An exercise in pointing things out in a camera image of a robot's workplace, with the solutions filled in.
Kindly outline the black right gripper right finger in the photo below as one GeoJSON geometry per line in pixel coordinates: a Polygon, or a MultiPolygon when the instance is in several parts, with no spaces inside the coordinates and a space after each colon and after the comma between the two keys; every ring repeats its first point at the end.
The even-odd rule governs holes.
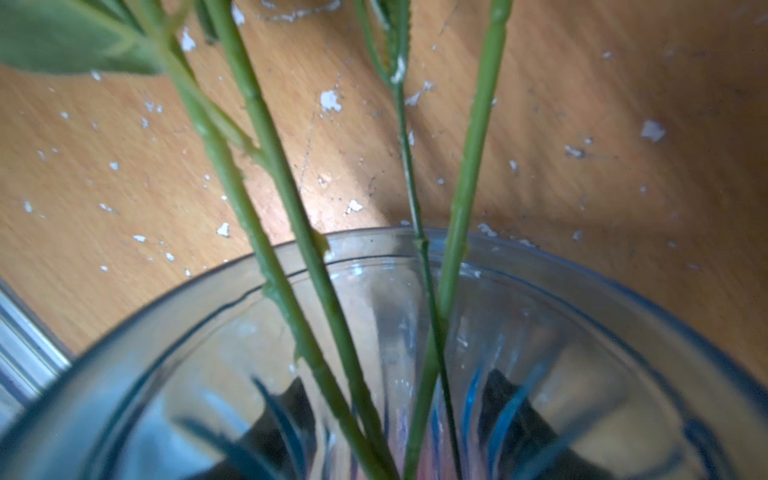
{"type": "MultiPolygon", "coordinates": [[[[497,369],[488,374],[482,391],[477,434],[480,447],[492,458],[490,438],[496,426],[505,428],[496,464],[496,479],[511,479],[527,461],[553,443],[559,435],[525,399],[512,419],[504,423],[500,415],[520,386],[511,383],[497,369]]],[[[598,479],[600,467],[585,460],[572,449],[559,453],[539,473],[540,479],[598,479]]]]}

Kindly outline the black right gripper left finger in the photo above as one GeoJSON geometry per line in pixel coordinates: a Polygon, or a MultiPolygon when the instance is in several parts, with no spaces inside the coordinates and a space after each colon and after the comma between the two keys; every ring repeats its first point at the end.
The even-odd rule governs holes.
{"type": "MultiPolygon", "coordinates": [[[[298,438],[302,442],[304,459],[307,461],[307,471],[310,471],[317,452],[316,420],[302,379],[294,378],[283,393],[272,395],[271,398],[286,410],[287,417],[296,427],[298,438]]],[[[282,479],[299,478],[279,425],[271,413],[264,411],[238,440],[238,444],[250,453],[264,455],[281,474],[282,479]]],[[[211,468],[200,471],[197,478],[245,479],[245,476],[239,473],[228,459],[223,459],[211,468]]]]}

